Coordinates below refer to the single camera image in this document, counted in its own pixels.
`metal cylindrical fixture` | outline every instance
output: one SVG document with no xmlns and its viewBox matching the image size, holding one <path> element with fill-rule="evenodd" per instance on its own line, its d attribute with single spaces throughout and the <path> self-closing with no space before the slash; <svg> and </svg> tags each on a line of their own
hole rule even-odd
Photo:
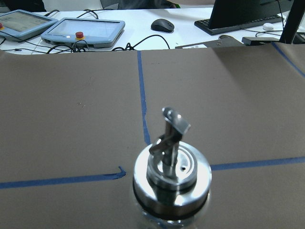
<svg viewBox="0 0 305 229">
<path fill-rule="evenodd" d="M 138 156 L 133 190 L 144 210 L 166 220 L 186 219 L 205 204 L 212 180 L 205 157 L 181 142 L 190 125 L 175 110 L 163 109 L 165 134 Z"/>
</svg>

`computer mouse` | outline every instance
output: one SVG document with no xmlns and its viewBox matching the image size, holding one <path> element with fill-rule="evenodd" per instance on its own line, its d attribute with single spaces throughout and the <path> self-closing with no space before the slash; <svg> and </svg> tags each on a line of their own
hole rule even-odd
<svg viewBox="0 0 305 229">
<path fill-rule="evenodd" d="M 173 32 L 174 28 L 175 26 L 170 21 L 163 18 L 155 20 L 151 25 L 152 30 L 161 32 Z"/>
<path fill-rule="evenodd" d="M 271 24 L 271 23 L 265 23 L 263 25 L 263 30 L 270 31 L 270 30 L 273 30 L 273 29 L 274 29 L 274 27 L 273 27 L 273 24 Z"/>
</svg>

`black mouse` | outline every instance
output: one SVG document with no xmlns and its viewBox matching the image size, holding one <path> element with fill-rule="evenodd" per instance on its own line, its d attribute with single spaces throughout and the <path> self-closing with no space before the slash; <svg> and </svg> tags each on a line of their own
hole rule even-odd
<svg viewBox="0 0 305 229">
<path fill-rule="evenodd" d="M 155 31 L 161 31 L 161 32 L 173 32 L 175 26 L 166 19 L 157 19 L 155 20 L 152 25 L 151 29 Z"/>
</svg>

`red emergency stop button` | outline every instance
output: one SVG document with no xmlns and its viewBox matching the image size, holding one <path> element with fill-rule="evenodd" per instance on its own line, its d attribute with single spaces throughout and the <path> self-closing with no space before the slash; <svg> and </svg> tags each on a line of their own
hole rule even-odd
<svg viewBox="0 0 305 229">
<path fill-rule="evenodd" d="M 84 38 L 83 32 L 76 32 L 75 36 L 76 36 L 77 39 L 83 39 Z"/>
</svg>

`screen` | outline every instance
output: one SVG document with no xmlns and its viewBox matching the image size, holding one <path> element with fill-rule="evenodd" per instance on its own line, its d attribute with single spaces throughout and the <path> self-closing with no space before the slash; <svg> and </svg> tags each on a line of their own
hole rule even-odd
<svg viewBox="0 0 305 229">
<path fill-rule="evenodd" d="M 279 0 L 281 11 L 291 9 L 293 0 Z M 280 13 L 276 0 L 216 0 L 209 29 L 240 25 Z"/>
<path fill-rule="evenodd" d="M 81 31 L 84 36 L 109 37 L 117 26 L 118 22 L 63 20 L 54 29 L 49 31 L 48 34 L 72 35 Z"/>
<path fill-rule="evenodd" d="M 18 32 L 29 30 L 47 21 L 50 20 L 23 12 L 14 12 L 0 16 L 0 22 L 4 27 Z"/>
</svg>

